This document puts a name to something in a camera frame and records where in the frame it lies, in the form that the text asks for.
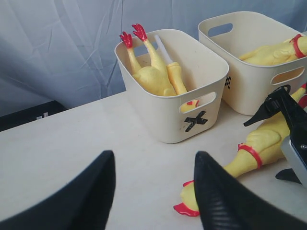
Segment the white plastic basket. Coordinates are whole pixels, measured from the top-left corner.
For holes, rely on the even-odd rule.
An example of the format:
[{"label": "white plastic basket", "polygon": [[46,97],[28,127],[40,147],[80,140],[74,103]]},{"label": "white plastic basket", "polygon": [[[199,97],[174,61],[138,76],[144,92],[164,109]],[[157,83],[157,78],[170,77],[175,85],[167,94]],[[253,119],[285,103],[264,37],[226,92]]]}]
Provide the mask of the white plastic basket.
[{"label": "white plastic basket", "polygon": [[279,86],[289,84],[290,93],[293,93],[302,84],[306,75],[306,57],[275,66],[251,65],[237,57],[259,46],[274,45],[304,34],[250,11],[204,20],[198,30],[199,41],[229,64],[223,100],[236,112],[254,115],[266,96]]},{"label": "white plastic basket", "polygon": [[[212,127],[217,119],[225,79],[229,70],[227,62],[188,34],[173,29],[147,33],[153,44],[154,35],[159,35],[168,54],[182,68],[182,79],[187,93],[163,97],[148,93],[132,77],[131,65],[123,42],[115,48],[119,67],[131,105],[147,127],[151,135],[164,143],[177,143]],[[133,47],[143,46],[143,42],[133,37]],[[137,57],[142,67],[150,65],[148,53]],[[182,113],[181,105],[200,99],[199,107]],[[207,119],[204,124],[192,124],[199,116]]]}]

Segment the red band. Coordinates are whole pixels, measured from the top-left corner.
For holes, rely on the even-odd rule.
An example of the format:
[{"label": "red band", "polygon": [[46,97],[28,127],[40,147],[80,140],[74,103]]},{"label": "red band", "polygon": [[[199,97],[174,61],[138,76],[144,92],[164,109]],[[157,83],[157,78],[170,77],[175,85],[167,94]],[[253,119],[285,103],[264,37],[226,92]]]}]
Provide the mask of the red band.
[{"label": "red band", "polygon": [[243,143],[238,144],[238,151],[239,150],[245,150],[247,152],[249,152],[257,161],[257,168],[259,169],[262,166],[262,160],[259,156],[259,154],[253,149],[253,147],[244,145]]},{"label": "red band", "polygon": [[302,37],[302,35],[298,34],[297,36],[295,36],[290,42],[293,42],[293,48],[294,48],[294,51],[295,51],[295,55],[298,57],[298,58],[304,58],[306,57],[305,54],[302,53],[302,51],[300,51],[300,49],[298,48],[298,44],[297,44],[297,41],[298,39]]}]

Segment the yellow rubber chicken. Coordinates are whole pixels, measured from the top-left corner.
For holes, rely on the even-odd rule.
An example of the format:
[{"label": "yellow rubber chicken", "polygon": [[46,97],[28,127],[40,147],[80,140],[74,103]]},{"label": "yellow rubber chicken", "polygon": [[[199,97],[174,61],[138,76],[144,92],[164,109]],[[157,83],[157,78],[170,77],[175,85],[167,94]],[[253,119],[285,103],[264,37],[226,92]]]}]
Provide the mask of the yellow rubber chicken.
[{"label": "yellow rubber chicken", "polygon": [[[177,62],[166,65],[147,39],[143,27],[140,24],[132,25],[132,27],[136,30],[133,33],[146,46],[151,59],[151,66],[141,67],[135,57],[131,34],[123,32],[123,35],[120,35],[120,38],[126,45],[132,68],[132,76],[135,80],[147,92],[158,96],[176,96],[187,92],[181,79],[180,65]],[[196,108],[198,102],[199,100],[193,100],[192,102],[183,104],[181,106],[181,112],[184,113]]]},{"label": "yellow rubber chicken", "polygon": [[298,34],[292,39],[272,46],[261,46],[243,54],[240,60],[260,66],[273,66],[306,57],[307,37]]},{"label": "yellow rubber chicken", "polygon": [[[299,88],[291,96],[298,102],[306,91],[306,84]],[[249,133],[246,142],[238,145],[238,152],[234,160],[224,166],[224,169],[233,177],[260,168],[262,165],[276,162],[283,158],[280,144],[290,134],[287,122],[281,112],[266,119],[256,130]],[[182,203],[174,206],[174,209],[184,215],[198,216],[199,210],[194,194],[194,183],[184,183],[180,194]]]}]

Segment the white curtain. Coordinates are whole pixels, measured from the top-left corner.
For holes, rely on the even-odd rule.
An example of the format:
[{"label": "white curtain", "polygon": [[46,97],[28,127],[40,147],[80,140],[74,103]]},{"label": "white curtain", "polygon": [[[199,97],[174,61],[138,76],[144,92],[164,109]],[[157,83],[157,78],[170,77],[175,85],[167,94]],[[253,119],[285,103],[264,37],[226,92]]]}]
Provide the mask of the white curtain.
[{"label": "white curtain", "polygon": [[306,0],[0,0],[0,116],[124,91],[114,48],[134,23],[197,39],[204,19],[255,11],[303,32],[306,9]]}]

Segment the red chicken feet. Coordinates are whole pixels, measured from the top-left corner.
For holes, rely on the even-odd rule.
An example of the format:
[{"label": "red chicken feet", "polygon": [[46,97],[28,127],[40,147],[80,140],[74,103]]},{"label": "red chicken feet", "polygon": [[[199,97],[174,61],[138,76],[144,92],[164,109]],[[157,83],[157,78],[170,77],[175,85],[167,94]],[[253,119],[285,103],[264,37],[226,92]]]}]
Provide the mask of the red chicken feet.
[{"label": "red chicken feet", "polygon": [[123,35],[119,36],[121,40],[124,42],[127,49],[132,48],[132,36],[131,34],[127,34],[125,31],[123,32]]},{"label": "red chicken feet", "polygon": [[144,42],[147,39],[144,28],[140,24],[132,25],[132,27],[136,30],[133,31],[134,35],[136,35],[142,42]]}]

